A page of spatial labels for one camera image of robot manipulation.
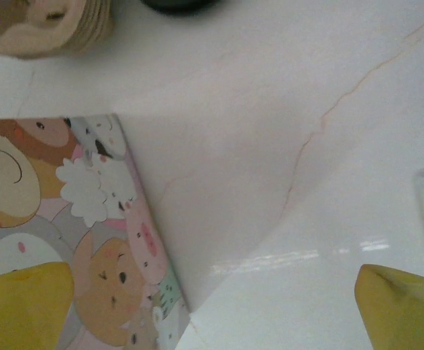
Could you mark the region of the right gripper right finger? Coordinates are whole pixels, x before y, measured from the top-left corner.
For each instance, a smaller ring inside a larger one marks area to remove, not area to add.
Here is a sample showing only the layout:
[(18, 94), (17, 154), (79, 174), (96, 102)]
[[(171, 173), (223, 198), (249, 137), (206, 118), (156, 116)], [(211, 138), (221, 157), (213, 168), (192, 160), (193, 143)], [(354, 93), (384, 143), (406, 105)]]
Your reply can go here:
[(362, 265), (355, 300), (374, 349), (424, 349), (424, 276)]

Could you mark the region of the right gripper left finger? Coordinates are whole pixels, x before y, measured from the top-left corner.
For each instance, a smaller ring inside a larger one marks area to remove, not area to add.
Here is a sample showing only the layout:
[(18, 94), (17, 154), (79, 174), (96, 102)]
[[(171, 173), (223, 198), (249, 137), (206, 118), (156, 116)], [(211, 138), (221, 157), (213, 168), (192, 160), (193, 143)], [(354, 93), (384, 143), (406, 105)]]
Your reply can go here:
[(55, 349), (73, 295), (66, 262), (0, 275), (0, 349)]

